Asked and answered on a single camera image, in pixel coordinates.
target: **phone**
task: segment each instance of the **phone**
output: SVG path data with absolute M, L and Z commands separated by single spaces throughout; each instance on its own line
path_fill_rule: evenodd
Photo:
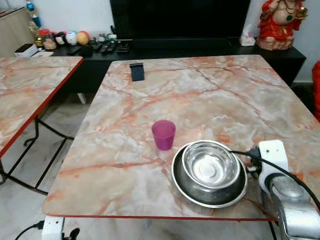
M 74 55 L 80 49 L 81 49 L 81 47 L 79 47 L 79 46 L 69 46 L 69 47 L 66 48 L 66 54 L 67 55 Z

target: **tiled floor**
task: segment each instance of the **tiled floor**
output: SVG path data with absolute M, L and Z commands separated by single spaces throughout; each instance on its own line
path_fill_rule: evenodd
M 80 104 L 76 95 L 53 104 L 42 118 L 66 135 L 74 136 L 86 115 L 89 104 Z M 40 136 L 22 160 L 13 175 L 29 184 L 35 184 L 47 166 L 62 139 L 40 126 Z M 23 142 L 34 134 L 30 124 L 14 145 L 3 156 L 6 170 L 23 152 Z M 64 145 L 40 188 L 50 189 L 71 142 Z M 42 204 L 45 196 L 29 191 L 10 180 L 0 185 L 0 240 L 14 240 L 26 227 L 45 219 Z M 79 227 L 78 240 L 270 240 L 267 222 L 230 222 L 199 220 L 144 220 L 66 218 L 64 232 Z M 41 230 L 26 232 L 20 240 L 40 240 Z

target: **black cable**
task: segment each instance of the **black cable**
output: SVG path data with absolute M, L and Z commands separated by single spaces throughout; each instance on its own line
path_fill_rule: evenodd
M 296 183 L 298 183 L 301 187 L 303 187 L 307 193 L 310 195 L 310 197 L 313 199 L 316 207 L 318 208 L 318 210 L 320 211 L 320 202 L 319 200 L 317 199 L 316 195 L 311 191 L 311 189 L 303 182 L 301 181 L 299 178 L 297 178 L 295 175 L 293 175 L 292 173 L 284 170 L 283 168 L 279 167 L 278 165 L 272 163 L 272 162 L 269 162 L 261 157 L 258 157 L 258 156 L 254 156 L 252 154 L 250 154 L 249 152 L 244 152 L 244 151 L 229 151 L 230 153 L 233 153 L 233 154 L 240 154 L 240 155 L 244 155 L 244 156 L 248 156 L 252 159 L 255 159 L 255 160 L 258 160 L 258 161 L 261 161 L 263 163 L 266 163 L 272 167 L 274 167 L 275 169 L 278 169 L 279 171 L 283 172 L 284 174 L 286 174 L 287 176 L 289 176 L 290 178 L 292 178 L 293 180 L 296 181 Z
M 10 179 L 11 181 L 13 181 L 13 182 L 15 182 L 15 183 L 17 183 L 17 184 L 19 184 L 19 185 L 31 190 L 31 191 L 34 191 L 34 192 L 36 192 L 38 194 L 42 194 L 42 195 L 45 195 L 45 196 L 48 195 L 48 192 L 42 191 L 42 190 L 37 189 L 37 188 L 35 188 L 35 187 L 33 187 L 33 186 L 29 185 L 29 184 L 26 184 L 25 182 L 19 180 L 18 178 L 15 178 L 14 176 L 11 176 L 11 175 L 5 173 L 4 171 L 0 170 L 0 174 L 2 176 L 6 177 L 7 179 Z
M 45 224 L 45 221 L 40 221 L 40 222 L 38 222 L 36 224 L 33 224 L 32 226 L 28 226 L 25 230 L 20 232 L 19 235 L 14 240 L 18 240 L 22 236 L 22 234 L 24 234 L 26 231 L 28 231 L 30 229 L 33 229 L 33 228 L 38 228 L 39 230 L 43 229 L 44 228 L 44 224 Z
M 26 231 L 33 229 L 33 228 L 36 228 L 36 226 L 32 225 L 32 226 L 27 227 L 25 230 L 20 232 L 19 235 L 14 240 L 18 240 L 18 238 L 20 238 L 22 236 L 22 234 L 24 234 Z

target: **plastic cup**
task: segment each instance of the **plastic cup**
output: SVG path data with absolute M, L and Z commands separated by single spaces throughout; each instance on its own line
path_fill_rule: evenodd
M 156 121 L 151 129 L 158 149 L 166 151 L 172 148 L 176 133 L 176 126 L 172 121 Z

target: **television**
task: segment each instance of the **television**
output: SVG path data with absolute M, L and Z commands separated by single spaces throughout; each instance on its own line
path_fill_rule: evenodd
M 110 0 L 118 39 L 239 37 L 250 0 Z

